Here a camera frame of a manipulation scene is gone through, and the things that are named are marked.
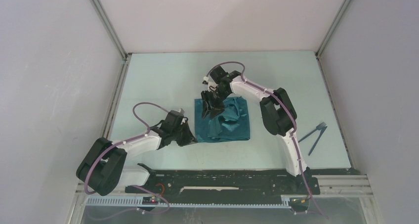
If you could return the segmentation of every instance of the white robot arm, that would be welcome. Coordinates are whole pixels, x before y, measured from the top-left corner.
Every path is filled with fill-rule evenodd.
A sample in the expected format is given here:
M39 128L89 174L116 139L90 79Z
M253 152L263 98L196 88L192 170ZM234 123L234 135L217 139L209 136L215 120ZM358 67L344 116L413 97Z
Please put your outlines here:
M179 146L197 142L182 109L169 111L165 120L139 136L116 142L99 138L79 165L76 176L100 195L107 195L116 186L142 186L150 175L149 168L143 164L126 166L125 160L163 148L174 140Z
M222 113L224 111L224 105L222 101L234 93L242 96L247 101L258 103L262 112L262 119L266 129L273 135L275 135L279 143L284 148L285 155L287 157L286 170L294 177L301 175L299 168L299 159L297 150L301 154L296 133L292 133L293 125L283 108L278 110L274 107L275 100L271 94L276 95L292 113L294 119L296 119L296 113L293 105L286 93L282 88L278 90L264 88L241 75L237 71L231 73L225 72L221 66L215 67L210 76L214 82L209 82L208 77L204 77L203 84L208 85L208 90L201 93L203 99L203 114L202 117L210 115L211 118ZM307 168L306 162L301 158L302 171L304 172Z

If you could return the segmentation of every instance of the light blue table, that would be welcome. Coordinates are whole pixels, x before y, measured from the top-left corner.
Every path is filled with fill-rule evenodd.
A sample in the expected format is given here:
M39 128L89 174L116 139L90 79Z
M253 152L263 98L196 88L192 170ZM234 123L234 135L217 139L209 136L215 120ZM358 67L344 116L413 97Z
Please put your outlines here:
M183 108L194 133L194 99L200 98L205 89L203 76L212 66L224 61L240 61L246 65L245 75L250 80L272 89L282 87L288 92L298 115L298 137L303 137L320 122L327 124L311 156L308 151L319 133L300 144L309 167L350 167L320 69L310 51L133 54L110 139L128 138L145 131L145 126L132 114L132 107L142 101L157 103L168 110ZM241 71L235 64L224 68L228 72ZM249 141L198 143L185 147L173 142L127 162L145 163L152 169L285 168L282 147L266 131L259 105L250 101L248 105ZM163 111L150 105L138 107L137 113L150 125L166 117Z

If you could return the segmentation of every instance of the cable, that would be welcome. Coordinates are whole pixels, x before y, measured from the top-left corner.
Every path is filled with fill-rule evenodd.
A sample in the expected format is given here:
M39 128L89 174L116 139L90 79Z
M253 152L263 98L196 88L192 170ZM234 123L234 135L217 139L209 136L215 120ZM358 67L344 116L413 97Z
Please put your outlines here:
M149 132L149 126L148 126L148 124L146 124L146 126L147 126L147 132L145 133L145 134L148 134L148 132ZM135 137L131 137L131 138L129 138L129 139L127 139L127 140L125 140L125 142L130 142L130 141L133 141L133 140L137 140L137 139L139 139L139 138L142 138L142 137L144 137L145 136L145 134L141 134L141 135L138 135L138 136L135 136ZM89 189L88 189L88 183L89 183L89 179L90 179L90 176L91 176L91 174L93 173L93 170L94 170L94 168L96 168L96 166L97 166L97 164L100 162L100 160L106 155L106 153L108 153L110 150L112 150L113 148L115 148L116 146L119 146L119 145L122 145L123 144L123 142L124 141L119 141L119 142L117 142L117 143L115 143L115 144L113 144L113 145L111 145L110 147L108 147L106 150L104 150L98 157L97 157L97 159L93 162L93 164L92 164L92 166L90 167L90 170L87 172L87 175L86 175L86 179L84 180L84 192L86 193L86 194L94 194L94 193L96 193L96 191L89 191Z
M290 118L290 120L291 120L291 122L292 122L292 124L293 124L293 127L294 127L294 129L290 132L290 135L291 135L291 138L292 138L292 140L293 140L295 150L296 150L296 152L297 152L298 164L299 164L299 168L300 168L300 172L301 172L302 179L303 179L303 181L304 181L304 185L305 185L305 187L306 187L306 189L307 189L308 195L309 195L309 196L310 196L310 198L313 200L313 203L314 203L314 205L316 206L316 208L317 208L317 210L319 211L319 213L320 213L323 217L325 217L326 219L329 219L329 217L323 213L323 211L320 209L320 207L319 207L318 203L317 203L317 202L316 202L316 200L314 199L314 197L313 197L313 193L311 192L311 189L310 189L310 187L308 186L307 180L306 180L306 178L305 178L305 175L304 175L304 172L303 172L303 168L302 168L302 163L301 163L301 154L300 154L300 151L299 151L299 149L298 149L297 142L296 142L296 140L295 140L295 139L294 139L294 137L293 137L294 133L297 131L297 124L296 124L295 119L294 119L294 117L292 116L291 112L288 110L288 108L284 105L284 103L283 103L283 102L282 102L282 101L281 101L281 100L280 100L280 99L279 99L276 95L274 95L273 93L271 93L271 92L269 92L269 91L265 90L264 88L262 88L262 87L260 87L260 86L258 86L258 85L253 84L252 82L249 82L248 80L245 80L245 78L244 78L244 73L245 73L246 67L245 67L245 65L244 65L243 63L241 63L241 62L228 61L228 62L222 62L222 63L220 63L220 64L218 64L218 65L215 65L215 66L214 66L213 68L211 68L211 70L207 73L207 77L208 77L208 75L210 75L210 73L211 73L211 72L212 72L212 71L213 71L216 67L221 66L221 65L224 65L224 64L228 64L228 63L236 63L236 64L241 65L241 66L243 67L243 71L242 71L242 73L241 73L241 75L240 75L240 77L241 77L242 81L243 81L245 84L249 84L250 86L252 86L252 87L254 87L254 88L256 88L256 89L260 90L261 92L265 92L265 93L267 93L268 95L272 96L272 97L273 97L273 98L274 98L274 99L275 99L275 100L279 103L279 105L280 105L280 106L284 109L285 113L286 113L286 114L288 115L288 117Z
M168 207L166 209L164 209L163 211L158 211L158 212L145 211L145 212L152 213L152 214L160 214L160 213L165 213L165 212L167 212L170 209L170 203L165 198L163 198L161 195L156 194L156 193L153 193L153 192L151 192L151 191L149 191L149 190L147 190L147 189L145 189L145 188L143 188L141 186L138 186L138 185L132 185L132 187L141 189L141 190L143 190L146 193L149 193L149 194L151 194L153 196L159 197L159 198L161 198L168 205Z
M209 86L209 89L210 89L212 92L216 92L216 89L217 89L217 88L212 87L212 86Z
M156 186L161 186L162 187L162 192L160 193L160 195L163 195L165 193L165 186L162 183L158 183L158 184L156 184Z
M142 105L142 104L150 104L150 105L154 105L154 106L156 106L156 107L158 107L158 108L160 108L161 110L163 110L163 111L165 111L166 113L169 113L169 111L167 111L165 108L163 108L163 107L161 107L161 106L159 106L158 104L155 104L155 103L151 103L151 102L141 102L141 103L138 103L138 104L136 104L136 105L134 105L134 107L132 108L132 113L134 114L134 116L140 121L140 122L142 122L146 127L147 127L147 131L146 131L146 134L148 134L149 132L150 132L150 126L144 121L144 120L142 120L138 115L137 115L137 113L135 112L135 109L136 109L136 107L137 106L139 106L139 105Z

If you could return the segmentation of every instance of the white panel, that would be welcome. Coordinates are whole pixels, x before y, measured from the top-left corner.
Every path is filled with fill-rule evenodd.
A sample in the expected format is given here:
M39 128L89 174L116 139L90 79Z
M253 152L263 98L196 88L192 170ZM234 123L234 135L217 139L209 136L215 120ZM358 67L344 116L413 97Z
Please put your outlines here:
M354 0L322 57L385 223L418 223L419 1Z
M122 59L89 0L0 0L0 223L61 224Z
M128 52L317 50L343 0L101 0Z

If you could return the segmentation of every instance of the purple cable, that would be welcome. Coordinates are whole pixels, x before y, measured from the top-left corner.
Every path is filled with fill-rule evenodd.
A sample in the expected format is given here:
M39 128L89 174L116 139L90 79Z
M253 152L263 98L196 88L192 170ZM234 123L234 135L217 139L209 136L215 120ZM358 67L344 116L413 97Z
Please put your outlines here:
M296 140L294 139L294 137L293 137L293 134L297 131L297 124L296 124L296 122L295 122L295 119L294 119L294 117L292 116L292 114L290 113L290 111L288 110L288 108L284 105L284 103L276 96L276 95L274 95L273 93L271 93L271 92L269 92L269 91L267 91L267 90L265 90L264 88L262 88L262 87L260 87L260 86L258 86L258 85L255 85L255 84L253 84L253 83L251 83L251 82L249 82L249 81L247 81L247 80L245 80L245 78L244 78L244 73L245 73L245 70L246 70L246 67L245 67L245 65L243 64L243 63L241 63L241 62L236 62L236 61L228 61L228 62L223 62L223 63L220 63L220 64L218 64L218 65L215 65L213 68L211 68L211 70L207 73L207 76L216 68L216 67L218 67L218 66L221 66L221 65L224 65L224 64L228 64L228 63L236 63L236 64L239 64L239 65L241 65L242 67L243 67L243 71L242 71L242 74L241 74L241 79L242 79L242 81L245 83L245 84L249 84L250 86L252 86L252 87L254 87L254 88L256 88L256 89L258 89L258 90L260 90L261 92L265 92L265 93L267 93L268 95L270 95L270 96L272 96L278 103L279 103L279 105L284 109L284 111L285 111L285 113L288 115L288 117L290 118L290 120L291 120L291 122L292 122L292 124L293 124L293 127L294 127L294 129L290 132L290 135L291 135L291 138L292 138L292 140L293 140L293 143L294 143L294 147L295 147L295 151L297 152L297 157L298 157L298 164L299 164L299 168L300 168L300 172L301 172L301 176L302 176L302 180L304 181L304 185L305 185L305 188L307 189L307 192L308 192L308 195L310 196L310 198L313 200L313 203L314 203L314 205L316 206L316 208L317 208L317 210L319 211L319 213L323 216L323 217L325 217L326 219L329 219L329 217L327 216L327 215L325 215L324 213L323 213L323 211L320 209L320 207L319 207L319 204L317 203L317 201L314 199L314 197L313 197L313 193L311 192L311 190L310 190L310 187L308 186L308 183L307 183L307 180L306 180L306 178L305 178L305 175L304 175L304 172L303 172L303 170L302 170L302 163L301 163L301 154L300 154L300 152L299 152L299 149L298 149L298 145L297 145L297 142L296 142Z
M138 188L138 189L141 189L141 190L143 190L144 192L146 192L146 193L149 193L149 194L151 194L151 195L153 195L153 196L156 196L156 197L159 197L159 198L161 198L167 205L168 205L168 207L166 208L166 209L164 209L164 210L162 210L162 211L157 211L157 212L151 212L151 211L146 211L146 210L142 210L143 212L146 212L146 213L150 213L150 214L161 214L161 213L165 213L165 212L167 212L169 209L170 209L170 203L165 199L165 198L163 198L161 195L159 195L159 194L156 194L156 193L153 193L153 192L151 192L151 191L149 191L149 190L147 190L147 189L145 189L145 188L143 188L143 187L141 187L141 186L138 186L138 185L132 185L133 187L135 187L135 188ZM125 212L129 212L129 211L139 211L139 209L138 208L127 208L127 209L124 209L124 210L122 210L122 211L120 211L120 212L117 212L117 213L115 213L115 214L112 214L112 215L110 215L110 216L108 216L108 217L105 217L105 218L94 218L94 217L92 217L91 215L90 215L90 213L87 213L87 216L90 218L90 219L92 219L92 220L94 220L94 221L104 221L104 220L108 220L108 219L111 219L111 218L113 218L113 217L116 217L116 216L118 216L119 214L122 214L122 213L125 213Z
M140 122L142 122L146 127L147 127L147 131L144 133L144 134L141 134L141 135L138 135L138 136L135 136L135 137L131 137L131 138L128 138L128 139L126 139L125 140L125 142L131 142L131 141L134 141L134 140L137 140L137 139L139 139L139 138L142 138L142 137L144 137L146 134L148 134L149 132L150 132L150 126L144 121L144 120L142 120L138 115L137 115L137 113L135 112L135 108L138 106L138 105L141 105L141 104L150 104L150 105L154 105L154 106L156 106L156 107L158 107L158 108L160 108L160 109L162 109L163 111L165 111L165 112L167 112L168 113L168 111L166 110L166 109L164 109L163 107L161 107L161 106L159 106L159 105L157 105L157 104L154 104L154 103L151 103L151 102L141 102L141 103L138 103L138 104L136 104L136 105L134 105L134 107L132 108L132 112L133 112L133 114L134 114L134 116L140 121ZM86 179L84 180L84 191L85 191L85 193L86 194L94 194L94 193L96 193L96 191L89 191L89 189L88 189L88 183L89 183L89 180L90 180L90 176L91 176L91 174L93 173L93 170L94 170L94 168L96 168L96 166L97 166L97 164L100 162L100 160L103 158L103 156L105 156L105 154L106 153L108 153L110 150L112 150L113 148L115 148L116 146L119 146L119 145L121 145L121 144L123 144L123 142L124 141L119 141L119 142L117 142L117 143L115 143L115 144L113 144L112 146L110 146L110 147L108 147L106 150L104 150L98 157L97 157L97 159L93 162L93 164L92 164L92 166L90 167L90 170L87 172L87 175L86 175Z

